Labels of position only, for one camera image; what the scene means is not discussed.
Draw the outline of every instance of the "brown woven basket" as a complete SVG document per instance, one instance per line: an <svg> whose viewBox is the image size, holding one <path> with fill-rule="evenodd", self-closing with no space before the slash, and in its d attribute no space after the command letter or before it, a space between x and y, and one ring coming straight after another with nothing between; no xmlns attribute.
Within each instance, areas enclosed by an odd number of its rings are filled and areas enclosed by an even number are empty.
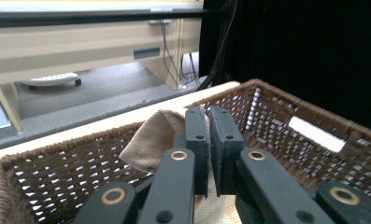
<svg viewBox="0 0 371 224"><path fill-rule="evenodd" d="M371 198L371 130L309 104L258 79L188 107L216 105L229 110L251 147L272 153L304 187L337 181ZM289 127L298 117L346 141L335 153Z"/></svg>
<svg viewBox="0 0 371 224"><path fill-rule="evenodd" d="M340 181L371 197L371 131L251 80L193 105L232 112L251 146L270 151L308 189ZM339 153L289 127L304 119L346 140ZM0 223L71 223L99 186L113 180L141 183L146 174L118 156L142 123L94 133L0 160Z"/></svg>

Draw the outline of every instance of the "round metal fastener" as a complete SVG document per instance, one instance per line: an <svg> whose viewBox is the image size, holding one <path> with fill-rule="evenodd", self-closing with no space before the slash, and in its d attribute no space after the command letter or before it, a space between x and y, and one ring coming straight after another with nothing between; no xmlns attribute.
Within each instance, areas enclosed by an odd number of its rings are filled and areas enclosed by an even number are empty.
<svg viewBox="0 0 371 224"><path fill-rule="evenodd" d="M263 161L264 159L266 159L266 155L260 151L249 152L249 157L250 159L253 159L255 161Z"/></svg>
<svg viewBox="0 0 371 224"><path fill-rule="evenodd" d="M119 197L113 200L109 199L107 196L109 193L112 193L112 192L118 192ZM121 188L109 189L106 192L104 192L103 196L101 196L101 202L107 205L119 203L124 199L125 195L126 195L126 192L124 191L124 189L121 189Z"/></svg>
<svg viewBox="0 0 371 224"><path fill-rule="evenodd" d="M183 161L188 157L188 154L184 151L175 151L170 154L170 157L175 161Z"/></svg>
<svg viewBox="0 0 371 224"><path fill-rule="evenodd" d="M337 201L348 205L357 205L360 203L360 198L348 189L333 187L330 189L330 194Z"/></svg>

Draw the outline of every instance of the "gray floor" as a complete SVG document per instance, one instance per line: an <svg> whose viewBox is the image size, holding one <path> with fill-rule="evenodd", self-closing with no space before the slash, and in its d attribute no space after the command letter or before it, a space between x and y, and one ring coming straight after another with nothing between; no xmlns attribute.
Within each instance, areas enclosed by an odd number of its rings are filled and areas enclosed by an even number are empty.
<svg viewBox="0 0 371 224"><path fill-rule="evenodd" d="M188 65L184 70L184 73L192 71ZM31 91L16 83L23 131L16 133L12 127L0 129L0 149L178 97L195 91L199 83L189 82L193 74L188 74L190 77L184 76L181 81L186 85L173 91L148 72L143 63L77 74L82 79L79 87L68 83Z"/></svg>

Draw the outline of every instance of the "cloth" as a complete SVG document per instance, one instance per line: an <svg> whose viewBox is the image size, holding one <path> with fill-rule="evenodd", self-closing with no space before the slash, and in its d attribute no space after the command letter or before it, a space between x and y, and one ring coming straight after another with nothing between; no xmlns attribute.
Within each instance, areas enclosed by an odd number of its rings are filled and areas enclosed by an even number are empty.
<svg viewBox="0 0 371 224"><path fill-rule="evenodd" d="M147 119L123 150L120 158L136 169L156 173L164 153L173 147L175 133L185 133L186 109L160 110ZM235 196L217 197L209 166L208 197L194 198L194 223L241 223L235 209Z"/></svg>

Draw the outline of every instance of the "white cloth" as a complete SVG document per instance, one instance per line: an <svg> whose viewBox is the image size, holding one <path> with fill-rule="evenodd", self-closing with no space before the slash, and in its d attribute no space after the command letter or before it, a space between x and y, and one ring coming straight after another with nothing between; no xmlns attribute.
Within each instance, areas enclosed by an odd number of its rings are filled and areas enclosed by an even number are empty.
<svg viewBox="0 0 371 224"><path fill-rule="evenodd" d="M120 158L136 169L155 173L163 154L173 147L175 133L185 133L185 111L160 110L147 119L123 150ZM208 197L195 196L194 223L241 223L235 196L217 197L210 165Z"/></svg>

